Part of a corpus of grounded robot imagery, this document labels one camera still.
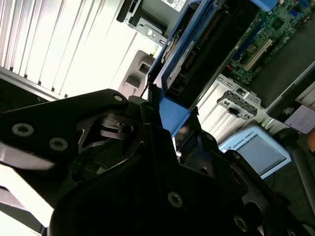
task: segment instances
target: black cable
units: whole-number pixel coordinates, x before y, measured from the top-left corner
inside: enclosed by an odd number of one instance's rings
[[[269,185],[269,188],[271,188],[271,187],[275,184],[275,180],[276,180],[276,173],[274,172],[274,173],[272,174],[272,182],[271,182],[271,184]]]
[[[149,85],[150,85],[150,83],[148,82],[147,85],[145,86],[145,88],[144,88],[142,94],[140,95],[140,97],[142,97],[142,96],[144,95],[144,93],[145,93],[146,90],[148,89]]]

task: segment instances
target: pci slot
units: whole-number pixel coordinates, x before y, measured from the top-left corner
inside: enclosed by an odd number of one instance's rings
[[[271,39],[267,39],[265,43],[257,50],[257,52],[249,59],[249,61],[244,65],[244,70],[249,71],[258,59],[263,55],[263,53],[271,46]]]

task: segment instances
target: sticker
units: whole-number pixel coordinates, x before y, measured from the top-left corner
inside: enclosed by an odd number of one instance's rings
[[[182,58],[178,61],[177,65],[175,66],[175,68],[173,69],[172,73],[169,75],[168,79],[167,79],[167,88],[169,89],[169,87],[171,87],[172,83],[174,82],[174,80],[176,79],[176,77],[178,76],[179,72],[182,69],[182,65],[184,64],[188,53],[190,52],[190,50],[192,49],[194,44],[194,41],[192,41],[188,48],[186,49],[186,51],[184,52]]]
[[[178,12],[180,12],[187,0],[161,0],[161,1],[163,1],[164,3],[169,5],[170,7],[174,8]]]
[[[301,105],[284,123],[307,134],[315,127],[315,111]]]

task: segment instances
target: wire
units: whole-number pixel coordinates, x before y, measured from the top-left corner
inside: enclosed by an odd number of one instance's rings
[[[269,185],[269,188],[271,188],[271,187],[275,184],[275,181],[276,181],[276,173],[274,172],[274,173],[272,174],[272,182],[271,182],[271,184]]]
[[[111,144],[114,141],[114,139],[108,138],[101,146],[103,146],[101,149],[94,153],[90,153],[89,158],[93,158],[96,155],[98,155],[100,152],[104,151],[106,148],[108,148],[108,145]]]
[[[94,162],[99,164],[99,165],[102,165],[106,170],[108,169],[108,166],[104,165],[103,163],[100,163],[100,162],[97,162],[97,161],[94,161]]]
[[[148,89],[149,85],[150,85],[150,83],[147,83],[147,85],[145,86],[144,90],[142,91],[142,94],[140,95],[140,97],[142,97],[144,95],[144,93]]]
[[[81,163],[78,163],[78,162],[74,162],[74,164],[77,164],[77,165],[79,165],[79,166],[82,166],[82,164],[81,164]],[[93,172],[93,173],[96,173],[96,172],[97,172],[97,171],[92,171],[92,170],[90,170],[90,169],[88,169],[88,168],[86,168],[86,167],[84,167],[84,169],[86,169],[87,171]]]

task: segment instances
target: green motherboard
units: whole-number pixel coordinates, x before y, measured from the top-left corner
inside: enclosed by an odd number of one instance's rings
[[[228,65],[230,77],[249,85],[293,34],[312,23],[310,15],[314,10],[315,0],[280,0],[272,11],[260,10]]]

